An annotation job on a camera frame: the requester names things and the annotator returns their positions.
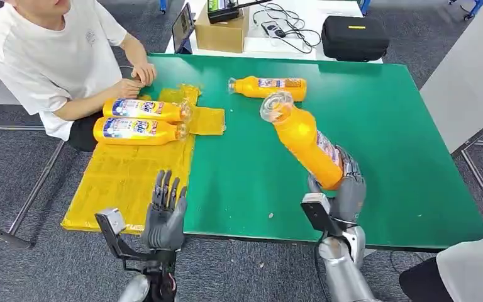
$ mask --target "black pants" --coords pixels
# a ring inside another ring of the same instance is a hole
[[[436,257],[402,272],[399,284],[412,302],[453,302],[441,280]]]
[[[71,147],[80,151],[93,152],[97,145],[97,140],[93,137],[93,126],[102,117],[103,112],[99,111],[74,121],[67,140]]]

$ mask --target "robotic arm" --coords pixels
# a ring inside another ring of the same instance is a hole
[[[341,147],[343,179],[333,198],[327,197],[309,176],[310,193],[305,194],[301,207],[315,230],[326,237],[318,242],[319,256],[325,263],[327,287],[332,302],[374,302],[374,298],[359,268],[365,248],[365,234],[357,223],[365,198],[365,181],[358,164]],[[169,191],[171,171],[160,171],[149,204],[142,237],[148,252],[133,250],[120,237],[125,223],[119,210],[106,209],[96,220],[112,253],[123,261],[123,269],[137,271],[119,298],[119,302],[175,301],[177,283],[174,277],[176,252],[184,240],[186,188],[180,191],[175,178]],[[128,268],[127,260],[143,262],[141,269]]]
[[[312,227],[328,235],[318,242],[318,252],[325,263],[332,302],[378,301],[360,272],[365,233],[358,225],[358,214],[364,205],[365,181],[356,161],[337,147],[343,162],[343,179],[336,196],[328,198],[309,176],[311,192],[304,195],[301,207]]]
[[[118,209],[110,208],[95,214],[110,251],[123,261],[123,269],[140,273],[127,284],[119,302],[175,301],[176,252],[184,241],[182,230],[187,201],[186,187],[183,187],[177,202],[180,179],[177,177],[173,180],[170,192],[170,178],[171,171],[160,171],[157,175],[152,202],[145,217],[145,230],[142,233],[148,247],[147,253],[133,250],[120,237],[119,234],[125,229],[125,222]],[[143,267],[128,268],[127,260],[143,262]]]

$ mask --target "yellow bottle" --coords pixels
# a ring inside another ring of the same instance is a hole
[[[108,145],[164,145],[186,135],[186,124],[135,118],[100,118],[93,127],[95,139]]]
[[[305,79],[266,79],[254,76],[228,81],[228,89],[231,93],[240,93],[248,98],[267,98],[273,92],[287,91],[295,102],[304,100],[306,96]]]
[[[150,118],[157,121],[187,121],[191,109],[186,103],[174,104],[139,99],[110,99],[103,106],[104,117]]]
[[[260,115],[273,123],[279,140],[323,189],[336,189],[343,176],[340,151],[318,131],[310,112],[295,107],[289,92],[281,91],[264,99]]]

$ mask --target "white t-shirt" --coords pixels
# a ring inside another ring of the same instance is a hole
[[[47,135],[69,139],[72,121],[54,115],[68,100],[87,98],[121,80],[110,46],[126,30],[97,0],[71,0],[65,28],[48,30],[10,4],[0,9],[0,79]]]
[[[483,301],[483,239],[462,242],[440,252],[436,263],[454,302]]]

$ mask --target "green table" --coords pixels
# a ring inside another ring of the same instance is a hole
[[[224,108],[223,136],[198,136],[186,233],[315,241],[299,203],[307,172],[259,115],[261,99],[229,94],[230,77],[302,77],[299,107],[359,162],[367,182],[360,214],[367,245],[444,249],[483,238],[483,220],[405,66],[198,55],[150,57],[147,92],[199,86],[200,106]]]

